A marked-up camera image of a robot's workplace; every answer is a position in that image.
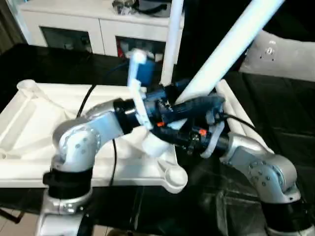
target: screw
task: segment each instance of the screw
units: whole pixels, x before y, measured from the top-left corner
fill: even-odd
[[[272,47],[269,47],[269,48],[267,48],[267,50],[266,50],[266,53],[269,54],[269,55],[273,54],[273,52],[274,52],[274,50],[273,50]]]

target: black cable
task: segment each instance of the black cable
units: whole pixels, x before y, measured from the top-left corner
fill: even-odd
[[[125,66],[125,65],[128,65],[128,61],[126,61],[126,62],[124,62],[124,63],[122,63],[122,64],[119,64],[119,65],[117,65],[116,67],[114,67],[114,68],[108,70],[108,71],[106,72],[106,74],[104,75],[104,78],[106,79],[112,72],[118,70],[119,68],[121,68],[121,67],[123,67],[123,66]],[[85,104],[87,103],[87,100],[88,100],[89,96],[91,95],[93,89],[95,89],[95,87],[96,87],[96,85],[92,85],[92,86],[89,88],[89,90],[88,90],[87,94],[85,95],[85,97],[83,98],[83,101],[82,101],[81,106],[80,106],[80,108],[79,108],[79,111],[78,111],[78,113],[77,113],[77,118],[81,116],[81,113],[82,113],[82,111],[83,111],[83,108],[84,108]],[[115,176],[116,165],[117,165],[117,149],[116,149],[116,142],[115,142],[115,139],[113,139],[112,141],[113,141],[113,147],[114,147],[114,169],[113,169],[112,177],[111,177],[111,179],[110,179],[110,181],[109,181],[109,186],[112,186],[113,183],[114,183],[114,176]]]
[[[106,72],[106,74],[104,75],[104,78],[107,78],[107,76],[109,76],[111,73],[113,73],[114,71],[118,70],[119,68],[121,68],[121,67],[123,67],[123,66],[125,66],[125,65],[128,65],[128,61],[126,61],[126,62],[124,62],[124,63],[121,63],[121,64],[117,65],[116,67],[114,67],[114,68],[108,70],[108,71]],[[83,108],[84,108],[84,106],[85,106],[85,104],[86,104],[86,102],[87,102],[89,96],[91,95],[93,89],[95,89],[95,87],[96,87],[96,85],[92,85],[92,86],[90,87],[90,89],[88,90],[87,94],[85,95],[85,97],[83,98],[83,101],[82,101],[82,103],[81,103],[81,106],[80,106],[79,111],[78,111],[78,114],[77,114],[77,118],[81,116],[81,113],[82,113],[82,111],[83,111]]]
[[[237,120],[238,122],[248,126],[253,131],[255,131],[257,134],[259,134],[258,131],[256,130],[256,128],[253,125],[249,124],[248,122],[246,122],[246,121],[244,121],[244,120],[242,120],[242,119],[240,119],[240,118],[238,118],[238,117],[236,117],[234,115],[230,115],[230,114],[226,114],[226,113],[219,113],[219,116],[220,116],[220,118],[216,119],[215,124],[217,124],[217,123],[219,123],[221,121],[224,121],[224,120],[226,120],[228,118],[231,118],[231,119]]]
[[[109,181],[109,186],[112,186],[114,183],[114,177],[115,177],[115,171],[116,171],[116,165],[117,165],[117,149],[116,149],[116,142],[115,139],[113,139],[113,146],[114,146],[114,169],[112,173],[112,177]]]

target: white pole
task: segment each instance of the white pole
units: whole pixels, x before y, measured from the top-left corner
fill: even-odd
[[[173,0],[168,23],[168,33],[165,45],[161,83],[166,86],[171,83],[177,50],[178,34],[182,18],[184,0]]]
[[[176,102],[208,95],[283,2],[284,0],[252,0]],[[174,122],[171,127],[180,129],[185,122]],[[144,140],[144,151],[152,156],[162,155],[169,145],[160,139],[157,142],[157,138],[152,136],[150,133]],[[152,143],[150,139],[155,141],[154,147],[146,148],[146,144]]]

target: cabinet door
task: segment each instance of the cabinet door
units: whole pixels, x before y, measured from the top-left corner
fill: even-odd
[[[143,48],[147,51],[150,51],[148,48],[153,48],[154,54],[156,52],[159,55],[161,47],[163,47],[162,53],[164,54],[168,32],[167,27],[108,20],[100,20],[100,26],[102,30],[105,54],[108,56],[120,56],[120,51],[131,51],[134,47],[139,48],[139,45],[147,47]],[[174,55],[175,63],[177,63],[178,59],[182,32],[182,29],[178,32],[179,37],[177,52]]]
[[[104,55],[99,19],[22,11],[31,44]]]

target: glass cabinet door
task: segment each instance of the glass cabinet door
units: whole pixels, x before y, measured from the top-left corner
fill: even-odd
[[[42,12],[21,12],[31,44],[105,54],[99,19]]]

